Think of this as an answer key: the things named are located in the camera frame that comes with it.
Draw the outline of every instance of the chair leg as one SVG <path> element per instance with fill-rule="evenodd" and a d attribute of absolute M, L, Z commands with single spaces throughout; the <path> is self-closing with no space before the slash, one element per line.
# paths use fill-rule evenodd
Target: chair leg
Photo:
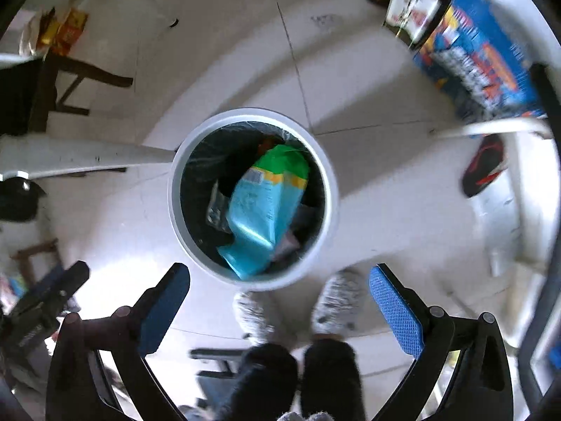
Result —
<path fill-rule="evenodd" d="M 66 112 L 67 114 L 90 115 L 90 110 L 85 108 L 77 108 L 75 106 L 68 106 L 65 101 L 72 94 L 78 85 L 83 81 L 83 77 L 78 76 L 66 89 L 62 97 L 57 101 L 54 110 L 57 112 Z"/>
<path fill-rule="evenodd" d="M 78 75 L 78 77 L 81 77 L 82 79 L 89 78 L 98 82 L 107 83 L 114 87 L 127 88 L 133 85 L 132 77 L 124 77 L 122 75 L 108 73 L 107 71 L 104 71 L 103 69 L 98 68 L 97 66 L 90 65 L 85 61 L 75 60 L 73 58 L 57 55 L 56 64 L 57 64 L 57 68 L 60 71 L 76 74 Z"/>

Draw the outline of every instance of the snack package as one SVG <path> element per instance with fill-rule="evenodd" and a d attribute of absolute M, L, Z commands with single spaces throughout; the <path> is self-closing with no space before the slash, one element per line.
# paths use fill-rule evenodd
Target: snack package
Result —
<path fill-rule="evenodd" d="M 238 277 L 263 272 L 273 257 L 302 199 L 309 166 L 294 147 L 277 145 L 239 180 L 227 219 L 233 244 L 218 247 Z"/>
<path fill-rule="evenodd" d="M 441 4 L 441 0 L 390 0 L 384 25 L 411 47 L 421 39 Z"/>
<path fill-rule="evenodd" d="M 484 0 L 453 0 L 414 61 L 465 123 L 543 116 L 523 53 Z"/>
<path fill-rule="evenodd" d="M 76 8 L 70 8 L 65 22 L 58 28 L 52 43 L 53 51 L 58 55 L 68 55 L 71 47 L 83 33 L 88 14 Z"/>

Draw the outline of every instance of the wooden chair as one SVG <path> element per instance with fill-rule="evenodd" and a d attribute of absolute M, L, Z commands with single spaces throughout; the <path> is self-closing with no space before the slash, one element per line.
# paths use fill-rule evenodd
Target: wooden chair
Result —
<path fill-rule="evenodd" d="M 58 72 L 75 74 L 76 79 L 57 101 L 55 81 Z M 50 111 L 88 115 L 89 109 L 68 106 L 66 100 L 85 79 L 127 88 L 132 77 L 108 73 L 85 61 L 57 55 L 49 51 L 42 58 L 33 58 L 6 69 L 0 69 L 0 133 L 22 136 L 28 132 L 44 133 Z"/>

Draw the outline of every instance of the trash can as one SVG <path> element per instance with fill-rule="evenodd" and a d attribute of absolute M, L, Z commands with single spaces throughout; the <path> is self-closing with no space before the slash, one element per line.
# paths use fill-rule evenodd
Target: trash can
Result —
<path fill-rule="evenodd" d="M 207 222 L 207 208 L 215 182 L 228 169 L 229 157 L 257 147 L 267 137 L 282 139 L 306 158 L 310 173 L 302 203 L 313 214 L 299 234 L 298 250 L 243 281 L 217 251 L 234 237 Z M 181 144 L 173 160 L 168 205 L 179 242 L 203 270 L 242 289 L 266 291 L 290 285 L 312 269 L 337 225 L 339 191 L 329 159 L 307 130 L 277 112 L 242 108 L 209 118 Z"/>

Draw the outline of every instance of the floor tile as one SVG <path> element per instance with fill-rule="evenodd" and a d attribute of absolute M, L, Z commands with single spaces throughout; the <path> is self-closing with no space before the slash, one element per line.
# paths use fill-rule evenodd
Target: floor tile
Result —
<path fill-rule="evenodd" d="M 135 77 L 138 53 L 138 24 L 141 19 L 133 2 L 128 0 L 83 0 L 79 8 L 89 14 L 86 28 L 70 57 L 86 61 L 110 73 Z M 74 75 L 60 73 L 59 96 L 74 80 Z M 122 106 L 134 95 L 134 88 L 113 87 L 89 79 L 72 92 L 66 103 L 90 109 L 92 116 L 121 118 Z"/>
<path fill-rule="evenodd" d="M 478 146 L 476 140 L 435 140 L 425 123 L 341 131 L 319 137 L 338 178 L 338 228 L 313 271 L 276 292 L 299 328 L 325 279 L 354 266 L 367 280 L 371 267 L 386 263 L 427 305 L 453 303 L 448 283 L 469 303 L 490 281 L 489 261 L 459 180 Z M 387 330 L 367 302 L 360 334 Z"/>
<path fill-rule="evenodd" d="M 170 328 L 156 353 L 148 355 L 146 360 L 164 391 L 176 405 L 195 406 L 196 399 L 204 398 L 195 376 L 201 370 L 216 370 L 215 361 L 191 359 L 189 351 L 194 348 L 234 349 L 247 347 L 244 340 L 223 339 L 204 336 Z M 110 353 L 102 352 L 104 364 L 117 370 Z"/>
<path fill-rule="evenodd" d="M 140 49 L 131 103 L 138 141 L 177 147 L 198 123 L 240 106 L 274 108 L 307 125 L 275 0 L 174 5 L 179 25 Z"/>
<path fill-rule="evenodd" d="M 413 64 L 366 0 L 278 0 L 316 134 L 380 123 L 453 121 L 451 101 Z M 317 17 L 334 20 L 318 27 Z"/>
<path fill-rule="evenodd" d="M 405 377 L 408 367 L 363 377 L 363 399 L 366 418 L 372 419 Z"/>
<path fill-rule="evenodd" d="M 489 277 L 482 236 L 459 187 L 479 141 L 428 136 L 436 122 L 452 119 L 452 106 L 381 27 L 382 10 L 365 0 L 158 1 L 177 14 L 177 27 L 138 16 L 126 1 L 90 1 L 91 32 L 75 55 L 134 75 L 135 85 L 83 84 L 73 99 L 91 106 L 92 115 L 53 113 L 49 134 L 176 149 L 217 112 L 261 106 L 284 113 L 320 135 L 341 195 L 331 244 L 307 277 L 273 293 L 301 345 L 323 283 L 348 266 L 366 284 L 371 267 L 385 262 L 425 303 L 450 313 L 461 308 L 445 286 L 478 313 L 499 310 L 504 280 Z M 190 292 L 148 361 L 175 403 L 192 404 L 200 363 L 187 358 L 189 348 L 249 343 L 232 311 L 235 286 L 204 272 L 175 236 L 169 169 L 141 166 L 41 184 L 63 260 L 83 259 L 92 269 L 77 295 L 82 317 L 134 303 L 175 262 L 189 267 Z M 372 417 L 411 357 L 369 296 L 348 342 Z"/>

